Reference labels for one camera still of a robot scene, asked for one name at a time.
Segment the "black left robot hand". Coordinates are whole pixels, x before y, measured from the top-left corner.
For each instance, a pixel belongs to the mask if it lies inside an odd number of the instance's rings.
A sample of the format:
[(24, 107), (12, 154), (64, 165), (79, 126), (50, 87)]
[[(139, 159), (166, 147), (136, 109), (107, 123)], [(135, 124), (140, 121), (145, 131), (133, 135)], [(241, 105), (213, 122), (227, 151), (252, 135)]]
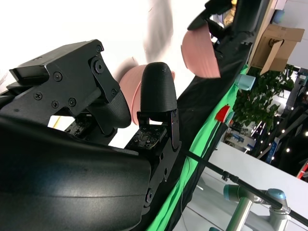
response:
[[(205, 4), (205, 9), (190, 23), (189, 31), (194, 31), (204, 25), (208, 25), (209, 32), (219, 41), (229, 36), (235, 39), (243, 36), (240, 41), (245, 41), (254, 35), (256, 27), (256, 16), (259, 9), (258, 0), (238, 0), (235, 5), (231, 0), (210, 0)], [(228, 26), (222, 27), (210, 19), (217, 14), (222, 15), (235, 6), (233, 22)]]

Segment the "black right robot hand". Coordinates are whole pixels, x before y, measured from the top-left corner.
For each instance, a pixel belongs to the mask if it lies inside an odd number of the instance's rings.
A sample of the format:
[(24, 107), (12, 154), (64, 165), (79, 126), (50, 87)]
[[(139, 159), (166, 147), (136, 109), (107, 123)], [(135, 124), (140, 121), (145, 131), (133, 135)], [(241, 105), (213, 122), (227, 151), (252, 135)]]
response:
[(0, 228), (129, 231), (149, 212), (181, 148), (172, 72), (141, 72), (139, 129), (131, 124), (99, 40), (68, 44), (11, 69), (0, 96)]

